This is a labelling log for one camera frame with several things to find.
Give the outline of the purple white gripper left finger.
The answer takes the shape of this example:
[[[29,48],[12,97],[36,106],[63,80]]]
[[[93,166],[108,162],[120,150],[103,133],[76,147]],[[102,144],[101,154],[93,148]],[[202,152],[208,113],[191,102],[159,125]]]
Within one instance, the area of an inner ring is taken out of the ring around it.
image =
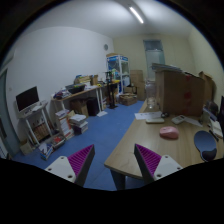
[[[68,157],[58,157],[46,168],[46,171],[78,186],[83,186],[94,156],[94,145],[90,145]]]

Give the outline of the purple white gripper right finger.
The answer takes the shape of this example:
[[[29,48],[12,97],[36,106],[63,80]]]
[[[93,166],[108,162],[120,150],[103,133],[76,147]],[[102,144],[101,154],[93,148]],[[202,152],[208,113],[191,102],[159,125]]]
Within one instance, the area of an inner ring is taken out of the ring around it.
[[[160,156],[139,144],[134,147],[134,155],[145,184],[150,184],[182,169],[169,155]]]

